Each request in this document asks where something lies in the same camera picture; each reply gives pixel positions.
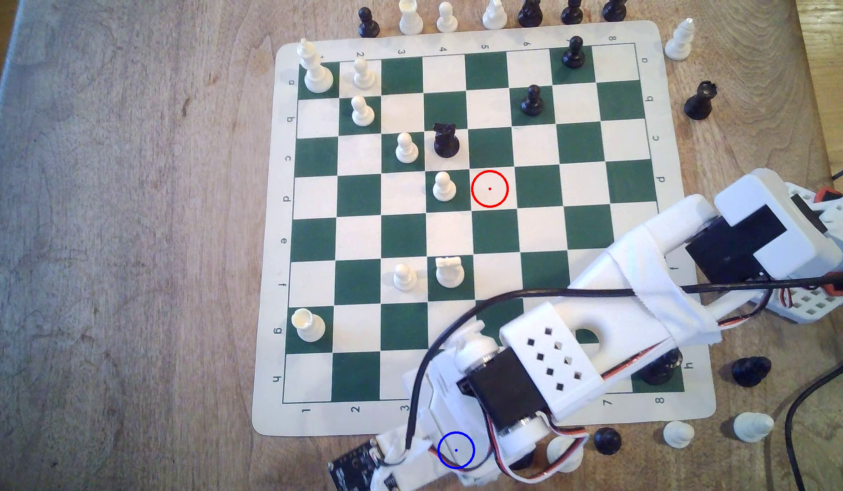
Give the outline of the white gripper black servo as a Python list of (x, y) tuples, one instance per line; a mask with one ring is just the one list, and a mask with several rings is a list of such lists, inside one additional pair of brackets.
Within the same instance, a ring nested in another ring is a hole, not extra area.
[(511, 321), (500, 333), (503, 350), (477, 321), (460, 328), (426, 369), (416, 423), (422, 430), (404, 449), (397, 430), (378, 435), (372, 490), (418, 490), (455, 476), (465, 487), (507, 476), (538, 484), (552, 476), (532, 467), (537, 443), (552, 433), (542, 370), (552, 361), (551, 321)]

